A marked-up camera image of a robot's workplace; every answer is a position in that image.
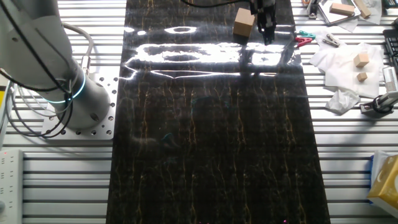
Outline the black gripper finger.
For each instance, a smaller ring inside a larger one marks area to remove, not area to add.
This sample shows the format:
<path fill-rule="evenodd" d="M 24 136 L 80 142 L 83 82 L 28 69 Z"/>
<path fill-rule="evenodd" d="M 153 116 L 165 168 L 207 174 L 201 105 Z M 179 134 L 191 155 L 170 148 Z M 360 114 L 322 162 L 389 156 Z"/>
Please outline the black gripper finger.
<path fill-rule="evenodd" d="M 266 31 L 266 14 L 265 12 L 258 12 L 257 13 L 257 29 L 259 33 L 262 35 L 265 34 Z"/>
<path fill-rule="evenodd" d="M 269 45 L 273 43 L 275 38 L 275 28 L 276 20 L 274 12 L 265 13 L 265 23 L 264 23 L 264 43 Z"/>

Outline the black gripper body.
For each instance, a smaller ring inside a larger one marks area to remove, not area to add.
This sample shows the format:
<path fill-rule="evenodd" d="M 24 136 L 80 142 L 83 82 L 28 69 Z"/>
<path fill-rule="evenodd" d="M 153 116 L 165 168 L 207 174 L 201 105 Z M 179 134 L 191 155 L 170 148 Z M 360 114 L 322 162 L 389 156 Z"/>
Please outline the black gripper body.
<path fill-rule="evenodd" d="M 251 14 L 275 14 L 275 0 L 251 0 Z"/>

